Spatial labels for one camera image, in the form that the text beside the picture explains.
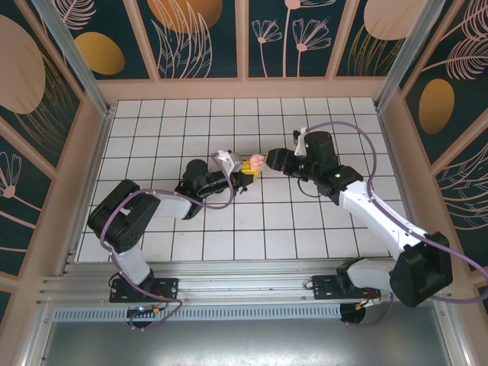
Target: leaf illustration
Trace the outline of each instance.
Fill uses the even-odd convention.
[[[446,167],[438,183],[456,229],[488,226],[488,144],[464,162]]]
[[[461,27],[471,40],[488,37],[488,0],[471,0]]]
[[[212,43],[207,23],[187,3],[188,14],[176,0],[155,1],[164,24],[152,21],[159,38],[158,69],[165,79],[192,79],[208,76],[212,66]]]
[[[174,73],[175,55],[173,54],[171,45],[169,44],[168,31],[166,28],[164,30],[161,29],[161,27],[155,21],[151,22],[152,25],[154,25],[159,38],[158,70],[162,73],[163,78],[171,78],[172,75],[169,75],[169,73],[171,68],[173,69]]]
[[[53,0],[68,29],[80,31],[97,11],[95,0]]]
[[[488,66],[488,38],[458,42],[443,63],[452,79],[474,80]]]
[[[441,178],[438,180],[441,185],[441,189],[449,188],[445,186],[446,183],[457,183],[462,178],[468,176],[472,172],[476,171],[483,164],[488,163],[488,145],[482,148],[475,156],[469,158],[464,162],[446,166],[441,172]]]

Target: metal mounting plate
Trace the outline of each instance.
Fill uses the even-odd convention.
[[[371,295],[364,288],[353,288],[349,294],[344,295],[336,283],[335,276],[313,276],[312,286],[315,300],[363,299]],[[379,290],[371,289],[371,291],[381,296]]]
[[[110,297],[111,303],[154,303],[157,300],[151,297],[143,297],[138,292],[126,291],[127,287],[123,285],[121,279],[113,280]],[[165,297],[175,299],[178,296],[178,279],[177,278],[155,278],[152,285],[152,294],[161,291]]]

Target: enclosure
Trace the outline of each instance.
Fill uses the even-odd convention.
[[[486,24],[486,0],[0,5],[2,364],[486,364],[486,300],[396,302],[388,323],[359,330],[342,328],[339,302],[313,299],[312,276],[391,257],[310,181],[266,169],[225,210],[151,221],[138,245],[185,300],[180,319],[154,331],[174,339],[153,353],[150,335],[125,325],[130,305],[109,303],[116,270],[87,225],[125,178],[172,191],[192,159],[214,171],[219,149],[244,159],[294,149],[294,130],[344,121],[374,144],[377,194],[488,268]],[[364,137],[322,129],[368,179]],[[445,296],[486,288],[460,259],[452,269]]]

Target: orange circle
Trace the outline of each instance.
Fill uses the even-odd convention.
[[[191,26],[187,3],[193,10],[196,21],[200,14],[209,28],[218,22],[222,14],[222,0],[147,0],[152,13],[162,25],[177,33],[196,33],[200,27]]]

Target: purple cable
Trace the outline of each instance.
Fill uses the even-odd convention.
[[[220,168],[220,170],[222,171],[223,173],[223,176],[225,177],[228,185],[229,185],[229,190],[230,190],[230,197],[229,197],[229,200],[227,201],[226,204],[224,204],[223,206],[211,206],[209,204],[202,204],[201,202],[198,202],[196,200],[194,200],[193,198],[189,198],[189,197],[186,197],[184,196],[183,194],[179,194],[177,192],[174,192],[174,191],[167,191],[167,190],[164,190],[164,189],[140,189],[138,191],[135,191],[133,192],[132,194],[130,194],[129,196],[127,196],[118,206],[117,208],[114,210],[114,212],[109,216],[104,228],[102,229],[101,231],[101,234],[100,234],[100,245],[102,246],[103,249],[107,250],[110,254],[110,257],[112,258],[112,262],[114,263],[114,266],[115,268],[117,269],[117,271],[119,272],[120,276],[125,280],[127,281],[130,286],[132,286],[134,289],[136,289],[137,291],[139,291],[141,294],[144,294],[146,295],[147,297],[151,297],[153,299],[156,299],[156,300],[159,300],[161,302],[165,301],[165,302],[168,302],[168,303],[178,303],[178,306],[173,309],[172,311],[169,312],[168,315],[166,315],[164,318],[162,318],[161,320],[158,320],[157,322],[152,322],[151,324],[149,324],[147,327],[145,328],[140,328],[140,331],[143,332],[144,329],[151,329],[151,328],[156,328],[157,326],[160,326],[161,324],[163,324],[170,316],[172,316],[176,311],[178,311],[181,306],[183,305],[183,302],[181,300],[178,300],[178,299],[173,299],[171,297],[163,297],[163,296],[158,296],[158,295],[155,295],[155,294],[151,294],[150,292],[148,291],[145,291],[143,290],[142,288],[140,288],[137,284],[135,284],[134,282],[132,282],[130,280],[130,278],[124,273],[124,271],[122,270],[122,267],[120,266],[120,264],[118,263],[117,261],[117,258],[112,255],[112,252],[113,252],[113,249],[111,246],[105,244],[105,236],[107,235],[107,231],[108,231],[108,228],[110,227],[110,225],[112,224],[112,222],[114,221],[115,217],[117,216],[117,214],[122,210],[122,208],[130,201],[132,200],[134,197],[138,196],[139,194],[143,194],[143,193],[148,193],[148,194],[163,194],[163,195],[166,195],[166,196],[176,196],[176,197],[180,197],[180,198],[183,198],[187,201],[190,201],[198,206],[202,206],[202,207],[205,207],[205,208],[208,208],[210,210],[223,210],[224,208],[227,208],[228,206],[231,205],[231,203],[233,202],[233,198],[234,198],[234,189],[233,189],[233,184],[232,182],[230,181],[230,177],[229,175],[227,174],[227,172],[225,171],[225,169],[223,168],[222,164],[220,163],[220,161],[218,159],[216,159],[216,156],[217,154],[214,153],[211,155],[211,158],[212,160],[217,164],[217,166]],[[135,330],[135,327],[133,326],[133,323],[132,323],[132,317],[129,319],[129,324],[130,326],[132,327],[133,330]]]
[[[373,146],[373,142],[371,141],[371,139],[369,138],[368,134],[365,133],[362,129],[360,129],[359,127],[355,126],[354,124],[350,124],[348,122],[325,122],[323,124],[317,124],[316,126],[313,126],[313,127],[310,127],[307,129],[307,132],[310,132],[311,130],[315,130],[316,128],[320,128],[320,127],[324,127],[324,126],[330,126],[330,125],[333,125],[333,124],[336,124],[336,125],[342,125],[342,126],[348,126],[350,128],[353,128],[355,130],[357,130],[362,136],[364,136],[364,138],[366,139],[366,141],[368,142],[370,148],[371,148],[371,151],[373,153],[373,169],[371,170],[371,175],[370,175],[370,178],[368,179],[368,182],[367,182],[367,190],[368,190],[368,196],[369,198],[371,199],[371,202],[373,202],[374,206],[376,206],[378,208],[378,210],[380,210],[386,217],[388,217],[390,220],[392,220],[396,225],[398,225],[402,230],[405,230],[406,232],[408,232],[408,234],[410,234],[411,236],[413,236],[414,238],[420,240],[421,242],[425,242],[439,250],[442,250],[444,252],[447,252],[451,255],[454,255],[460,259],[462,259],[463,261],[469,263],[470,265],[472,265],[473,267],[475,267],[478,271],[480,271],[480,273],[485,277],[485,279],[488,281],[488,271],[486,269],[484,269],[481,265],[479,265],[478,263],[476,263],[473,259],[471,258],[468,258],[467,256],[465,256],[464,254],[461,254],[459,252],[456,252],[455,250],[451,249],[451,248],[448,248],[448,247],[445,247],[437,242],[434,242],[433,240],[430,240],[430,239],[427,239],[425,238],[424,236],[421,236],[415,232],[413,232],[408,226],[404,225],[401,221],[397,220],[395,216],[393,216],[392,214],[390,214],[387,210],[385,210],[373,197],[373,178],[374,178],[374,175],[376,174],[376,168],[377,168],[377,153],[376,153],[376,150]],[[485,300],[486,298],[488,298],[488,290],[484,291],[480,296],[478,297],[473,297],[471,299],[451,299],[450,297],[440,297],[440,296],[432,296],[431,299],[433,300],[437,300],[437,301],[444,301],[446,303],[476,303],[478,301],[483,301]]]

